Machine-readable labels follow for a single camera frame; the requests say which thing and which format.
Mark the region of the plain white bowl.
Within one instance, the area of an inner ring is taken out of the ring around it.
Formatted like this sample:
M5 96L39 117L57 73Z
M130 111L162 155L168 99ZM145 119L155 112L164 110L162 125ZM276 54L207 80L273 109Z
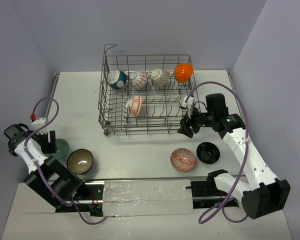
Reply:
M194 72L193 66L189 63L178 64L174 69L174 77L178 83L187 82Z

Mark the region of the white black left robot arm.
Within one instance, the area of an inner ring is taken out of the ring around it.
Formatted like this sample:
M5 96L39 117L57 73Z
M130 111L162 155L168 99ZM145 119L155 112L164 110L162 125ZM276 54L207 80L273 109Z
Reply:
M44 154L52 144L48 142L46 133L32 133L22 123L13 124L3 132L8 138L9 153L21 157L28 167L28 176L24 182L56 209L62 205L71 207L73 197L83 199L88 193L88 187L53 155Z

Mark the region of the grey geometric pattern bowl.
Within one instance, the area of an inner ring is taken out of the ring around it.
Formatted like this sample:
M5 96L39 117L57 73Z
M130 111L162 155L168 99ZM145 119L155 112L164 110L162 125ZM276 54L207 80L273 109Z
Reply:
M162 88L167 84L168 80L170 79L170 74L164 69L156 68L151 72L150 78L152 81L152 85L155 88Z

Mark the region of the blue triangle pattern bowl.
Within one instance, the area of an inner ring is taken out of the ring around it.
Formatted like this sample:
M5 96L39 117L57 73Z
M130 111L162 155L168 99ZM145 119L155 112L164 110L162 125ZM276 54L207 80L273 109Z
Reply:
M126 73L121 70L114 70L108 75L107 83L112 89L119 90L124 87L127 79Z

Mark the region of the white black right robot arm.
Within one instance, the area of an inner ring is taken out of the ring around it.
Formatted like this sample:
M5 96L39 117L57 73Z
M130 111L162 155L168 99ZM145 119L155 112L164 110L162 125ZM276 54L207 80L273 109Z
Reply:
M180 102L181 109L187 112L180 121L178 133L192 138L200 128L212 128L240 164L236 177L224 169L210 172L206 179L208 192L213 196L225 192L226 199L239 201L251 219L282 210L291 190L288 181L280 180L265 163L241 117L229 114L223 94L210 94L205 100L206 112L195 107L193 96L186 96Z

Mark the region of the white bowl red diamond pattern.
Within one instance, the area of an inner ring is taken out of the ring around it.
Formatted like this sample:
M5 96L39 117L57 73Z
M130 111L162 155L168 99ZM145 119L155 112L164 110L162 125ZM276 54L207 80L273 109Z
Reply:
M130 84L133 89L140 90L148 81L148 74L143 70L137 70L130 74Z

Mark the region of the orange floral pattern bowl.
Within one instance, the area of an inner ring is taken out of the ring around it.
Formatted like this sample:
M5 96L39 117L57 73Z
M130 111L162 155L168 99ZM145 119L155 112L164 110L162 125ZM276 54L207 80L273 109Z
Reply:
M137 117L141 111L142 107L142 97L140 95L135 95L126 101L125 107L128 113L134 117Z

